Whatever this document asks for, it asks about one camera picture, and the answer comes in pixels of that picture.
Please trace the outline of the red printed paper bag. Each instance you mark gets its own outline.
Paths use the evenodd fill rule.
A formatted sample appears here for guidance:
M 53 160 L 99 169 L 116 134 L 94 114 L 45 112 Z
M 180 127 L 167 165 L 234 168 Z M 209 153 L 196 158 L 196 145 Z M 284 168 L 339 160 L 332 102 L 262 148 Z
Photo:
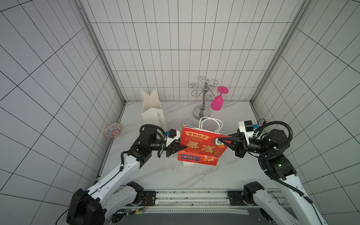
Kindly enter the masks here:
M 203 124 L 208 121 L 215 122 L 218 128 L 215 131 L 203 129 Z M 229 143 L 219 140 L 226 137 L 226 135 L 220 134 L 222 127 L 221 120 L 211 117 L 202 117 L 197 127 L 184 125 L 181 133 L 181 145 L 185 149 L 178 152 L 178 160 L 183 164 L 216 166 Z

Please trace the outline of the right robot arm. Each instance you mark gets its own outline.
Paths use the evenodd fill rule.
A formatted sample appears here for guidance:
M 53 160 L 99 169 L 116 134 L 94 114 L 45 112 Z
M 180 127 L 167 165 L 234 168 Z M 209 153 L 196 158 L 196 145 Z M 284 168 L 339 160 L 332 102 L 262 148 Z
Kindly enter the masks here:
M 246 153 L 257 154 L 261 170 L 276 182 L 295 216 L 274 201 L 257 181 L 243 187 L 240 199 L 246 205 L 259 206 L 278 225 L 326 225 L 326 220 L 304 190 L 295 168 L 284 156 L 292 139 L 293 130 L 285 122 L 271 121 L 254 128 L 251 121 L 241 121 L 236 133 L 220 137 L 219 141 L 233 150 L 239 158 L 243 158 Z

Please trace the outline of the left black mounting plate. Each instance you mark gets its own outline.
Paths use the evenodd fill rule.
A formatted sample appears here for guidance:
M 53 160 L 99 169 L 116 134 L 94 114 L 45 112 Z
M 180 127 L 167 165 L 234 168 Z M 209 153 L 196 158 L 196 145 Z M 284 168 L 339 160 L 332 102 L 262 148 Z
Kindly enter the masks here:
M 156 191 L 144 191 L 140 203 L 136 204 L 135 206 L 154 206 L 156 202 L 156 195 Z

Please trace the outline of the pink plastic wine glass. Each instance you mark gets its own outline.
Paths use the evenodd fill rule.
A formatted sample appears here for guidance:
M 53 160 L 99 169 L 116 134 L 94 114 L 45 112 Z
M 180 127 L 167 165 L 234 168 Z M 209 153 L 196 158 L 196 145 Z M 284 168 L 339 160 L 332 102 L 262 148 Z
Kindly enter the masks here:
M 212 103 L 211 103 L 211 109 L 214 111 L 220 111 L 223 104 L 224 104 L 224 99 L 222 97 L 223 94 L 228 94 L 229 90 L 227 87 L 224 86 L 220 86 L 217 88 L 217 92 L 218 95 L 213 99 Z

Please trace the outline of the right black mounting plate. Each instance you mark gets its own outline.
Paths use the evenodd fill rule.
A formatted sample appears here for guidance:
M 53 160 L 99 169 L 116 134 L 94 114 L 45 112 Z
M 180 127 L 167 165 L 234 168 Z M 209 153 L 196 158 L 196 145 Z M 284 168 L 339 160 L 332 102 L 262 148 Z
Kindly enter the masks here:
M 242 190 L 227 191 L 227 196 L 231 206 L 252 206 L 254 203 L 245 201 Z

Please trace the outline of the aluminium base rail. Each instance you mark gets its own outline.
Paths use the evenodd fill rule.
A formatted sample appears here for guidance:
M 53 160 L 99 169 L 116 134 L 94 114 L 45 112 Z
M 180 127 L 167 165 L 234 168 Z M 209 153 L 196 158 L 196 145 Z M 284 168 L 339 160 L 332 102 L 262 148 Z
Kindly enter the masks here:
M 136 214 L 150 213 L 231 213 L 247 215 L 251 209 L 260 209 L 254 203 L 252 206 L 231 206 L 227 191 L 242 189 L 146 189 L 156 191 L 154 206 L 135 206 L 134 198 L 137 192 L 132 188 L 122 186 L 115 190 L 108 200 L 101 204 L 106 210 L 105 218 L 119 212 Z

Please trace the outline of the patterned ceramic bowl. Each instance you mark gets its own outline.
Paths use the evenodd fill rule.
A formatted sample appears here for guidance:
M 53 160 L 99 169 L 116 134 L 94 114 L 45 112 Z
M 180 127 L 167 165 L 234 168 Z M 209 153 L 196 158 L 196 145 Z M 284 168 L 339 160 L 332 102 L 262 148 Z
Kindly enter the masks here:
M 109 124 L 105 130 L 104 135 L 108 138 L 115 138 L 120 135 L 122 131 L 122 125 L 120 123 L 111 123 Z

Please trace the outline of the chrome cup holder stand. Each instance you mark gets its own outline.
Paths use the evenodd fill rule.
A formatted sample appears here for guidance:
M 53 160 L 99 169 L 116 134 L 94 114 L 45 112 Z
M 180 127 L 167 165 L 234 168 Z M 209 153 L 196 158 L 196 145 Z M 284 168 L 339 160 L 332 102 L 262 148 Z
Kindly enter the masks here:
M 204 76 L 198 78 L 199 83 L 191 83 L 189 88 L 191 89 L 191 95 L 195 98 L 200 98 L 202 103 L 193 110 L 193 116 L 195 119 L 200 120 L 203 117 L 210 117 L 211 111 L 206 106 L 206 100 L 212 101 L 215 96 L 212 89 L 217 87 L 218 81 L 215 79 L 207 79 Z

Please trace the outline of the white Happy Every Day bag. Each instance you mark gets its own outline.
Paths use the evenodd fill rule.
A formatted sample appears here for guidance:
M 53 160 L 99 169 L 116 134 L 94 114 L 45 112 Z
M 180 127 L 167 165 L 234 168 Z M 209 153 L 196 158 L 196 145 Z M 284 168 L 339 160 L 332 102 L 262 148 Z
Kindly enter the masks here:
M 142 119 L 144 124 L 151 124 L 161 127 L 164 131 L 168 131 L 165 115 L 158 96 L 157 88 L 148 94 L 141 90 L 142 99 Z

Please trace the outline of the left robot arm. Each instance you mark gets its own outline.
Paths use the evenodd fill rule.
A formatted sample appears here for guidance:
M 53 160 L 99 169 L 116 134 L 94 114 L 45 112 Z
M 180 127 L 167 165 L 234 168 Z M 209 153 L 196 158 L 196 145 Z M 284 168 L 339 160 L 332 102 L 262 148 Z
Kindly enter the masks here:
M 102 225 L 123 207 L 140 205 L 143 187 L 130 181 L 152 157 L 153 151 L 160 157 L 163 152 L 169 157 L 186 149 L 180 144 L 181 132 L 145 124 L 130 149 L 121 153 L 120 164 L 99 182 L 86 190 L 78 189 L 72 196 L 69 208 L 63 213 L 69 225 Z

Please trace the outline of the black mounting plate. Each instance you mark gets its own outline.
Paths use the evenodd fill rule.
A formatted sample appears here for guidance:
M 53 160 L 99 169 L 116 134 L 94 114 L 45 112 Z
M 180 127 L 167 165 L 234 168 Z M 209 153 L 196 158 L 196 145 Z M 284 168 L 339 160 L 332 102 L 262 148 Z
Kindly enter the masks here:
M 144 191 L 140 203 L 136 204 L 135 206 L 154 206 L 156 202 L 156 195 L 156 191 Z
M 245 201 L 242 190 L 227 191 L 227 196 L 231 206 L 252 206 L 254 203 Z

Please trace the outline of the green Fresh paper bag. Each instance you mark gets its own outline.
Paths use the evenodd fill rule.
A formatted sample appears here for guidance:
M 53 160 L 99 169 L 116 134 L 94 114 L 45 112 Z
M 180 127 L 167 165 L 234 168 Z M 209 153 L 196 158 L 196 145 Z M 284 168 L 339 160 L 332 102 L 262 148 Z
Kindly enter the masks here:
M 195 123 L 195 121 L 194 121 L 193 119 L 191 119 L 191 118 L 185 118 L 185 119 L 182 120 L 181 125 L 182 125 L 182 126 L 195 127 L 195 126 L 196 126 L 196 123 Z M 185 162 L 185 161 L 182 162 L 182 165 L 183 165 L 184 167 L 188 167 L 188 166 L 191 166 L 191 165 L 193 165 L 193 164 L 194 164 L 194 163 L 191 163 L 191 162 Z

